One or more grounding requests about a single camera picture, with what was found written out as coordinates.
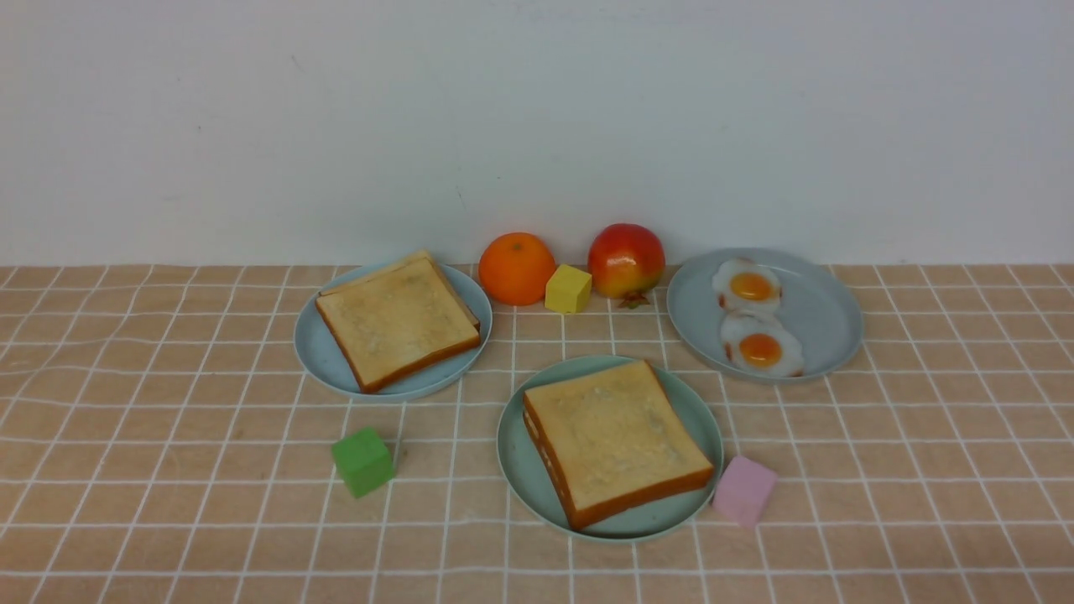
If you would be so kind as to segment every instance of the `apple stem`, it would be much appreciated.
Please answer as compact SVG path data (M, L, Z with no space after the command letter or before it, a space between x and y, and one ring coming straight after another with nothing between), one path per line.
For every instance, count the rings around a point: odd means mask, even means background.
M650 304L649 300L645 299L645 294L640 291L632 291L623 297L623 301L620 302L620 308L637 308L642 304Z

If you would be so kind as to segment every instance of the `yellow cube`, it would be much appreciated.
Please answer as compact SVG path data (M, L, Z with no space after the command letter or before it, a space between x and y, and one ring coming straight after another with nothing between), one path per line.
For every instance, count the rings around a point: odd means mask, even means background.
M554 313L581 313L590 303L593 275L568 264L560 264L545 286L545 307Z

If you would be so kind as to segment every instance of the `orange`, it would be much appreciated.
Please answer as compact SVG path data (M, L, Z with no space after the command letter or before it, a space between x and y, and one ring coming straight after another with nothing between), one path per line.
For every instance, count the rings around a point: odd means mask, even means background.
M531 233L499 235L481 255L477 274L493 300L511 306L536 304L555 272L555 257Z

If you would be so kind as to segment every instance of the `toy block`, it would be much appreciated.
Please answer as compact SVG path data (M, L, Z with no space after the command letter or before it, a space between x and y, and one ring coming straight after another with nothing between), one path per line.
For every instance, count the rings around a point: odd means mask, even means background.
M742 456L731 460L716 485L712 507L740 527L757 526L775 487L775 472Z
M581 313L590 303L593 276L569 264L560 264L545 285L545 307L553 313Z
M332 458L355 499L395 477L392 454L373 428L363 428L332 445Z

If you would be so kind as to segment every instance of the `egg yolk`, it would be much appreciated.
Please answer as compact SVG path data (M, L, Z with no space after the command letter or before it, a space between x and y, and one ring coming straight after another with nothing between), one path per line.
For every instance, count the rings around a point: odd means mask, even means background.
M731 277L731 291L743 300L768 300L772 297L772 284L757 273L739 273Z
M770 368L783 358L780 342L767 333L752 333L739 342L745 361L754 366Z

